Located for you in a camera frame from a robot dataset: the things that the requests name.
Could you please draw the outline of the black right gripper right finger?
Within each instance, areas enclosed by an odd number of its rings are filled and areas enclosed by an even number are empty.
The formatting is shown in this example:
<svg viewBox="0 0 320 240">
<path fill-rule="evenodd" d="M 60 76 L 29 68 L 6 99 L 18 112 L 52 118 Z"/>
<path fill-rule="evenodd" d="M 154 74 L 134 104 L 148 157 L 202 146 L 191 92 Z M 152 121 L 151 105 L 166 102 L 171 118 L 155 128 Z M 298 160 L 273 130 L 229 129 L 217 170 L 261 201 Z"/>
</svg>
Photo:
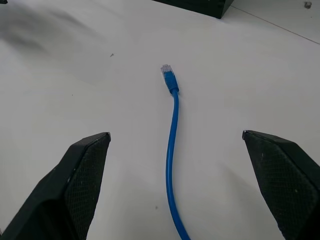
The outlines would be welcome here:
<svg viewBox="0 0 320 240">
<path fill-rule="evenodd" d="M 320 166 L 295 142 L 242 133 L 260 192 L 285 240 L 320 240 Z"/>
</svg>

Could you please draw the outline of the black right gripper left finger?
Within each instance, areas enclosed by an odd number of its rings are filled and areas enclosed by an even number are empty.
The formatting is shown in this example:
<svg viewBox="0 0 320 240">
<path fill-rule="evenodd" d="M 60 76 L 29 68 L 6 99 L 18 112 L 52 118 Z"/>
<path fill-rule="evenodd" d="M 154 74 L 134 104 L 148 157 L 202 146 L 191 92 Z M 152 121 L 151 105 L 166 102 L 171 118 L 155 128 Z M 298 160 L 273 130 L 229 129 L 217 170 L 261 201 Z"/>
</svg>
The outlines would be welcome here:
<svg viewBox="0 0 320 240">
<path fill-rule="evenodd" d="M 6 227 L 0 240 L 87 240 L 97 207 L 108 132 L 72 144 Z"/>
</svg>

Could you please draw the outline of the black box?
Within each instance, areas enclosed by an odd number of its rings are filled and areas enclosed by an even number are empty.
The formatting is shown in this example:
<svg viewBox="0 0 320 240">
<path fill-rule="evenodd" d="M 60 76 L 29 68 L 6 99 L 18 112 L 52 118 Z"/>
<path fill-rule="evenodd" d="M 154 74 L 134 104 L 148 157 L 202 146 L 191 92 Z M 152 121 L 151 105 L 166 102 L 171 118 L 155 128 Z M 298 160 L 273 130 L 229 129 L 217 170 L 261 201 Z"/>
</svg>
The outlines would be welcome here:
<svg viewBox="0 0 320 240">
<path fill-rule="evenodd" d="M 221 19 L 234 0 L 153 0 L 177 8 Z"/>
</svg>

